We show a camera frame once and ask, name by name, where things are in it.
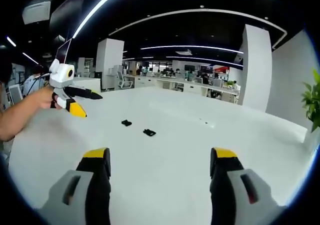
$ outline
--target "curved led light strip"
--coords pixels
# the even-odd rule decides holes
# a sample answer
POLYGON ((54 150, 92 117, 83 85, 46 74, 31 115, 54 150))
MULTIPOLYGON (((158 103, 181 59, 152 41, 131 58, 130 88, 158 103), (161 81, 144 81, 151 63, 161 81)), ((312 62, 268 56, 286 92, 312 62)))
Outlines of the curved led light strip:
POLYGON ((6 36, 6 39, 11 43, 12 46, 16 47, 17 45, 10 39, 10 37, 6 36))
POLYGON ((213 62, 219 62, 219 63, 224 63, 224 64, 231 64, 234 66, 239 66, 243 67, 241 64, 236 64, 228 61, 219 61, 219 60, 213 60, 213 59, 207 59, 207 58, 199 58, 199 57, 188 57, 188 56, 166 56, 166 58, 170 59, 197 59, 197 60, 205 60, 205 61, 213 61, 213 62))
POLYGON ((94 6, 94 8, 88 13, 88 15, 84 18, 84 20, 81 22, 81 24, 76 29, 76 31, 75 31, 75 33, 74 33, 74 35, 72 37, 73 39, 78 35, 80 30, 86 25, 86 23, 96 13, 96 11, 98 11, 98 9, 101 8, 101 6, 103 4, 106 3, 106 1, 108 1, 108 0, 100 0, 100 2, 98 2, 98 4, 94 6))
POLYGON ((147 20, 151 20, 151 19, 155 19, 155 18, 160 18, 160 17, 164 17, 164 16, 168 16, 168 15, 173 15, 173 14, 184 14, 184 13, 195 13, 195 12, 213 12, 213 13, 224 13, 224 14, 233 14, 233 15, 238 15, 238 16, 242 16, 242 17, 246 17, 246 18, 250 18, 250 19, 254 19, 254 20, 257 20, 259 22, 262 22, 262 23, 265 23, 265 24, 268 24, 278 30, 280 30, 281 32, 283 32, 283 35, 278 39, 278 41, 276 41, 273 45, 272 45, 272 48, 274 49, 288 34, 288 32, 286 30, 284 30, 283 28, 279 27, 278 25, 275 25, 274 23, 272 22, 269 22, 265 19, 262 19, 260 17, 257 17, 257 16, 253 16, 253 15, 250 15, 250 14, 246 14, 246 13, 243 13, 243 12, 238 12, 238 11, 230 11, 230 10, 223 10, 223 9, 209 9, 209 8, 197 8, 197 9, 186 9, 186 10, 179 10, 179 11, 170 11, 170 12, 165 12, 165 13, 161 13, 161 14, 158 14, 158 15, 154 15, 154 16, 150 16, 150 17, 146 17, 146 18, 143 18, 141 20, 138 20, 138 21, 134 21, 128 25, 125 25, 117 30, 115 30, 114 32, 111 32, 109 34, 109 36, 123 30, 123 29, 126 29, 132 25, 135 25, 135 24, 138 24, 138 23, 141 23, 141 22, 144 22, 144 21, 147 21, 147 20))
POLYGON ((126 59, 122 59, 122 61, 125 61, 125 60, 133 60, 133 59, 153 59, 154 57, 153 56, 144 56, 144 57, 137 57, 137 58, 126 58, 126 59))
POLYGON ((161 49, 161 48, 202 48, 202 49, 217 49, 217 50, 223 50, 223 51, 228 51, 228 52, 233 52, 233 53, 238 53, 238 54, 243 54, 244 53, 243 51, 226 49, 226 48, 222 48, 222 47, 196 46, 196 45, 151 46, 151 47, 143 47, 143 48, 140 48, 140 49, 141 50, 146 50, 146 49, 161 49))
POLYGON ((31 61, 35 62, 36 64, 39 64, 38 62, 36 62, 35 60, 33 60, 31 57, 29 57, 27 54, 25 54, 24 52, 22 53, 23 55, 25 55, 28 59, 30 59, 31 61))

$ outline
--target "white wall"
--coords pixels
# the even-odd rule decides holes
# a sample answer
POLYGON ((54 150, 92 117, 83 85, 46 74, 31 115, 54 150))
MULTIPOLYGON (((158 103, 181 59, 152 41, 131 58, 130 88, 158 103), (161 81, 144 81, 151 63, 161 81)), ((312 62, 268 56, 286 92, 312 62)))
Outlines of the white wall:
POLYGON ((83 73, 85 71, 85 57, 79 57, 76 72, 77 73, 83 73))
POLYGON ((310 128, 302 108, 302 82, 314 84, 312 69, 319 71, 316 52, 307 33, 302 30, 272 53, 272 83, 266 112, 310 128))
POLYGON ((124 45, 124 41, 110 38, 98 43, 95 71, 102 72, 102 89, 106 89, 108 85, 106 79, 108 70, 112 69, 116 65, 122 65, 124 45))
POLYGON ((242 70, 230 67, 228 80, 236 81, 236 84, 242 86, 242 70))
POLYGON ((246 24, 242 39, 243 72, 238 104, 265 112, 272 79, 272 51, 269 32, 246 24))

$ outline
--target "white pillar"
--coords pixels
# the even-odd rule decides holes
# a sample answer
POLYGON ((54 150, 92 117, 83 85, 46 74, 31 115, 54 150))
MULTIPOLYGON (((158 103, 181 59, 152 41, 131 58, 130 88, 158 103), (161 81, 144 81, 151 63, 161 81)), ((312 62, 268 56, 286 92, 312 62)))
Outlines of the white pillar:
POLYGON ((77 73, 81 73, 81 75, 84 73, 85 71, 85 61, 86 58, 85 57, 79 57, 78 58, 78 63, 77 63, 77 68, 76 68, 76 72, 77 73))
POLYGON ((180 66, 180 61, 178 61, 178 60, 173 60, 172 61, 172 69, 173 69, 173 71, 176 71, 176 69, 180 69, 179 66, 180 66))
POLYGON ((269 32, 246 24, 242 39, 243 71, 238 104, 265 112, 272 78, 269 32))
POLYGON ((131 70, 133 73, 136 71, 136 61, 129 61, 129 71, 131 70))
POLYGON ((122 65, 124 45, 124 41, 110 38, 98 43, 95 72, 102 73, 102 89, 107 86, 106 75, 108 74, 108 69, 112 69, 115 65, 122 65))

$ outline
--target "office chair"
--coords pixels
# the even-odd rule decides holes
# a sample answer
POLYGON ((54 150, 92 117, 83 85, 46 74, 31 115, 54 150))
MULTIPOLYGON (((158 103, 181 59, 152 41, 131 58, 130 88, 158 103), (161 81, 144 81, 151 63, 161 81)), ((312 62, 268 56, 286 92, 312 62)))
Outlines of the office chair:
POLYGON ((202 84, 203 83, 203 79, 202 79, 202 77, 195 77, 194 78, 194 82, 198 83, 198 84, 202 84))
POLYGON ((13 105, 19 103, 23 99, 19 84, 9 86, 9 92, 13 105))
POLYGON ((123 74, 118 71, 118 76, 119 76, 119 83, 118 83, 118 86, 121 88, 121 89, 131 89, 132 88, 132 85, 133 85, 133 81, 128 81, 125 79, 125 77, 123 76, 123 74))

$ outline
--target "potted plant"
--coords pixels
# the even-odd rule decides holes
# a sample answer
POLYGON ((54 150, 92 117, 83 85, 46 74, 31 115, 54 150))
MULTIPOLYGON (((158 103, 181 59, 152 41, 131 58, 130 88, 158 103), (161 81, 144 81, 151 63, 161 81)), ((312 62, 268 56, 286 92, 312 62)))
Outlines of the potted plant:
POLYGON ((312 151, 320 143, 320 75, 313 69, 313 77, 315 85, 304 82, 307 91, 302 96, 303 108, 306 109, 306 117, 310 119, 313 124, 311 131, 307 132, 304 143, 312 149, 312 151))

